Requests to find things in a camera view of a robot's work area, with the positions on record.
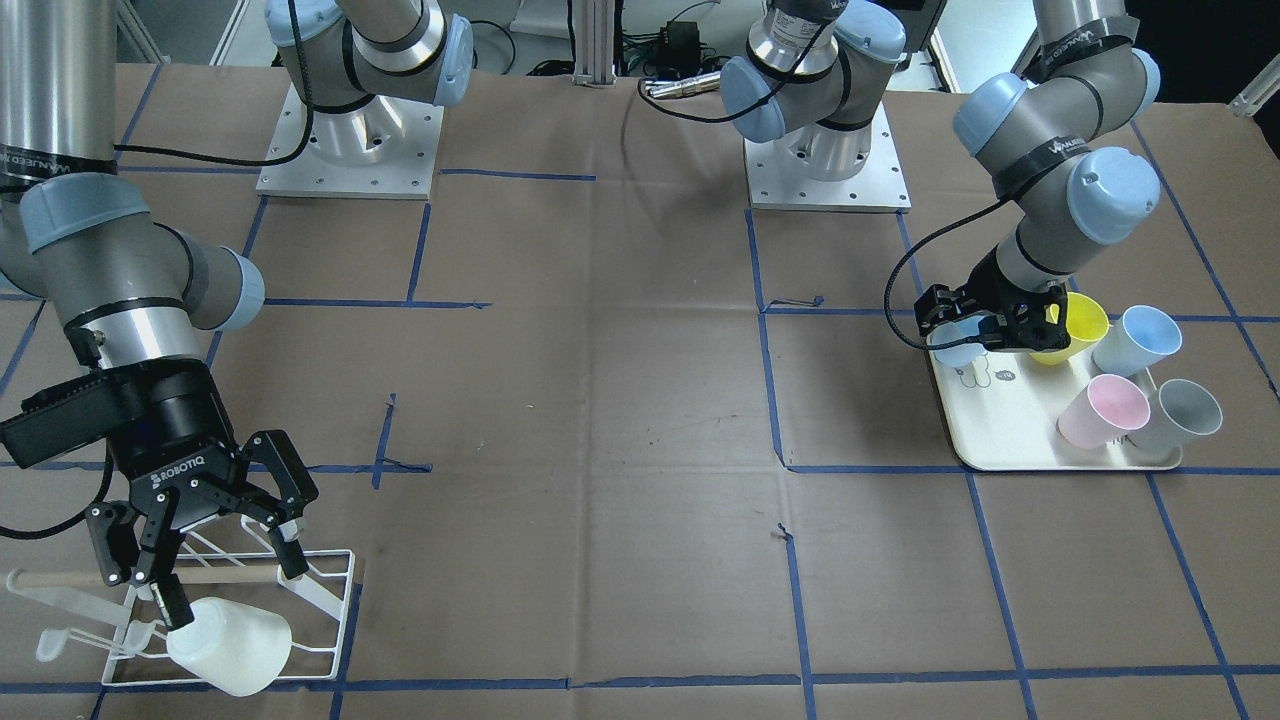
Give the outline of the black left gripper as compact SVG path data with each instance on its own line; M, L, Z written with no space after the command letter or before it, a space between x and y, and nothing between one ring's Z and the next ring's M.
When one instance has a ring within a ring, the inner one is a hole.
M991 352L1053 352L1069 347L1068 291L1060 283L1028 291L1005 277L996 251L988 252L965 283L965 295L989 316L978 336Z

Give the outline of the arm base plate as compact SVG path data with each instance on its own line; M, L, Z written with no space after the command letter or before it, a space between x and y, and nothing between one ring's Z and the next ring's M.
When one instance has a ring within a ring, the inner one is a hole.
M445 109L376 96L346 114L317 113L308 146L260 170L265 196L428 200Z
M746 140L744 152L756 209L896 213L913 206L883 105L855 132L810 124L768 143Z

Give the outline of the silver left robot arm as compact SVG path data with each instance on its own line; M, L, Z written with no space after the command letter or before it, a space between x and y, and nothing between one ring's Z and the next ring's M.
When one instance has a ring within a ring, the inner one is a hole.
M1068 279L1160 199L1144 158L1092 147L1161 90L1157 61L1135 46L1138 19L1121 1L1037 1L1034 14L1033 67L991 77L952 120L989 176L995 206L1014 204L1021 219L964 284L933 284L915 301L915 348L1066 348ZM722 68L724 119L754 143L795 136L864 145L904 51L901 20L874 3L773 1Z

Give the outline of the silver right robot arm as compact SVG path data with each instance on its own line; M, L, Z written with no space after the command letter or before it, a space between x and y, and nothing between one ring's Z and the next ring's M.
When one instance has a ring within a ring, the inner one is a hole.
M196 331L260 311L260 270L152 219L116 169L113 1L3 4L3 281L47 300L84 374L41 389L3 423L31 468L104 442L125 501L81 514L102 580L145 587L172 630L195 620L174 566L186 532L241 514L261 523L288 579L317 488L288 434L237 445Z

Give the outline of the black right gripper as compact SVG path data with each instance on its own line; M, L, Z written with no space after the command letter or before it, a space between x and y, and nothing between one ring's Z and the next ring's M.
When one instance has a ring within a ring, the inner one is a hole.
M216 384L201 360L154 360L102 372L142 401L143 413L108 437L116 468L131 482L128 501L91 503L86 523L100 573L108 585L147 587L169 630L195 620L175 573L184 534L228 509L192 489L205 474L238 502L237 511L262 523L287 579L308 570L300 544L305 506L317 487L284 430L253 433L238 451ZM264 465L278 496L247 480L253 462ZM175 500L156 500L163 489ZM142 533L134 524L143 516Z

